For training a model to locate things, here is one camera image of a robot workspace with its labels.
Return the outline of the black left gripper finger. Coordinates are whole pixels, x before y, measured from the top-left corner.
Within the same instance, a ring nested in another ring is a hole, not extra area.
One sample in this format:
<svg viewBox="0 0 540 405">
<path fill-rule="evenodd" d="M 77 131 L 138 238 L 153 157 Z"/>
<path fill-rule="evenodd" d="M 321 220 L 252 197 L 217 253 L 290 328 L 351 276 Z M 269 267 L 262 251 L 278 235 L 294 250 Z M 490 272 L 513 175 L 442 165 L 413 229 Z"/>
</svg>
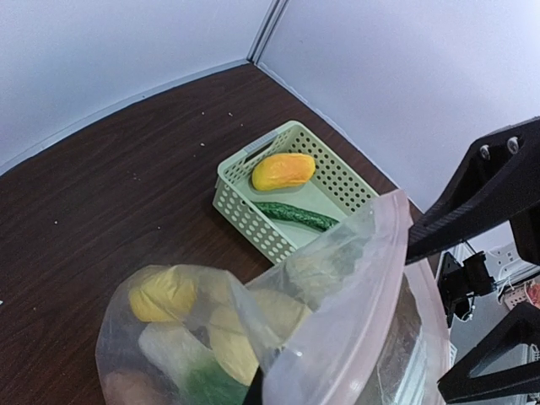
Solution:
<svg viewBox="0 0 540 405">
<path fill-rule="evenodd" d="M 258 367 L 242 405 L 262 405 L 263 380 L 264 373 Z"/>
</svg>

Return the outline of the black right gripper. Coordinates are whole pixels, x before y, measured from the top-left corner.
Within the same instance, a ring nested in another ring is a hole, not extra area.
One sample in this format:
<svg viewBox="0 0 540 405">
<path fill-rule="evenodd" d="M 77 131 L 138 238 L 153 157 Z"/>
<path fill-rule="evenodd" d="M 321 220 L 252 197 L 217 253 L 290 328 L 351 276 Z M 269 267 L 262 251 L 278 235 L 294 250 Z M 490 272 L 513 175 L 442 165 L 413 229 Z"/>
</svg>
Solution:
<svg viewBox="0 0 540 405">
<path fill-rule="evenodd" d="M 519 257 L 539 263 L 539 120 L 474 141 L 434 205 L 408 231 L 411 265 L 510 222 Z M 484 375 L 520 343 L 539 344 L 539 309 L 521 302 L 437 382 L 448 404 L 533 394 L 539 363 Z"/>
</svg>

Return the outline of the green bok choy toy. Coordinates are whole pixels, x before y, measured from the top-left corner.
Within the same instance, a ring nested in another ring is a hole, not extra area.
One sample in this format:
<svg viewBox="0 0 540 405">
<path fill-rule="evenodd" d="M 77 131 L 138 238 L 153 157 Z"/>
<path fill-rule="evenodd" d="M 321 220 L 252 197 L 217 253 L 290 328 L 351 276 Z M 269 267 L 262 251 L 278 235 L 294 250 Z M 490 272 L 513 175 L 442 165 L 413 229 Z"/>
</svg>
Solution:
<svg viewBox="0 0 540 405">
<path fill-rule="evenodd" d="M 147 360 L 177 387 L 183 404 L 242 404 L 249 386 L 219 365 L 213 352 L 191 332 L 174 323 L 151 323 L 138 346 Z"/>
</svg>

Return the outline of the beige walnut toy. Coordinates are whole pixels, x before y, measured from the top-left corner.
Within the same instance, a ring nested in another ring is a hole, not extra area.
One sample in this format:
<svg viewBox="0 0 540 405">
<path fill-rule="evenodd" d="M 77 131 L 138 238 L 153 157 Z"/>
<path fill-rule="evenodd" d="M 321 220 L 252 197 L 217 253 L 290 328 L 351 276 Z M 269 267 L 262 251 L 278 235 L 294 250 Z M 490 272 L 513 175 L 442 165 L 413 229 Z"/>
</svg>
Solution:
<svg viewBox="0 0 540 405">
<path fill-rule="evenodd" d="M 257 368 L 267 370 L 278 351 L 311 314 L 297 300 L 270 289 L 237 294 L 233 304 L 221 306 L 211 317 L 208 334 L 220 366 L 248 386 Z"/>
</svg>

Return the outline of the clear zip top bag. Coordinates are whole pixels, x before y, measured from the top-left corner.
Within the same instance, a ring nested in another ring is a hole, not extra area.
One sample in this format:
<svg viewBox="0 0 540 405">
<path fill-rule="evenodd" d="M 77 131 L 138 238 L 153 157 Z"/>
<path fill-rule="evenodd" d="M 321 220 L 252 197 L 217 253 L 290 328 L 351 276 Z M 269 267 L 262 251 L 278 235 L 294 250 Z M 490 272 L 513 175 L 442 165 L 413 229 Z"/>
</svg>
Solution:
<svg viewBox="0 0 540 405">
<path fill-rule="evenodd" d="M 440 404 L 437 382 L 450 368 L 450 340 L 434 276 L 426 261 L 407 265 L 412 220 L 408 198 L 377 197 L 249 283 L 194 265 L 150 265 L 113 294 L 96 345 L 103 380 L 113 371 L 146 375 L 164 404 L 183 404 L 176 385 L 138 346 L 151 323 L 189 330 L 212 352 L 210 317 L 237 294 L 270 289 L 311 309 L 264 373 L 262 404 Z M 142 322 L 128 290 L 146 273 L 174 268 L 197 282 L 188 316 Z"/>
</svg>

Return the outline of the brown potato toy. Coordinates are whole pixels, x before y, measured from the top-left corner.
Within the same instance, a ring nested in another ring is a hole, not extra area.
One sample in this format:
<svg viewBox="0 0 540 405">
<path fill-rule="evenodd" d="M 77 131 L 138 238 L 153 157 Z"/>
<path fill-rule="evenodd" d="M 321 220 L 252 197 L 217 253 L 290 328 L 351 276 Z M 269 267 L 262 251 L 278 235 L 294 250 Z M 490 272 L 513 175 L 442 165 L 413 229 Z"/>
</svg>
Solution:
<svg viewBox="0 0 540 405">
<path fill-rule="evenodd" d="M 164 404 L 153 382 L 137 371 L 109 373 L 103 380 L 103 394 L 107 404 Z"/>
</svg>

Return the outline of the yellow lemon toy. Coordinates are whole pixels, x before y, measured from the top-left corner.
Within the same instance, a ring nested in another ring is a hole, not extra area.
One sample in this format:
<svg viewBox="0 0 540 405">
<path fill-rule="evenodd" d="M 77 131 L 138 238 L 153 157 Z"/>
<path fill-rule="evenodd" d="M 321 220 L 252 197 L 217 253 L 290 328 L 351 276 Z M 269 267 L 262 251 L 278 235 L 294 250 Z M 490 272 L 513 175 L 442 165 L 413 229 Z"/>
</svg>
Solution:
<svg viewBox="0 0 540 405">
<path fill-rule="evenodd" d="M 197 299 L 197 282 L 174 268 L 146 273 L 128 290 L 132 313 L 142 322 L 173 322 L 188 316 Z"/>
</svg>

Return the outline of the orange mango slice toy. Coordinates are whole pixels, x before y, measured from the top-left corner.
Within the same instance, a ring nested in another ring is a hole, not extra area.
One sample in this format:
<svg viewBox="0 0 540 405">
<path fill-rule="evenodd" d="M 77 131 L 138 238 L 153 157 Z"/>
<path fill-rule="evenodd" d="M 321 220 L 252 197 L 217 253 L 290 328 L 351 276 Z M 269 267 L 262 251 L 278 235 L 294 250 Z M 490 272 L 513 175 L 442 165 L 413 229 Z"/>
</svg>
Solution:
<svg viewBox="0 0 540 405">
<path fill-rule="evenodd" d="M 251 173 L 260 192 L 302 186 L 316 172 L 316 161 L 307 154 L 274 154 L 263 159 Z"/>
</svg>

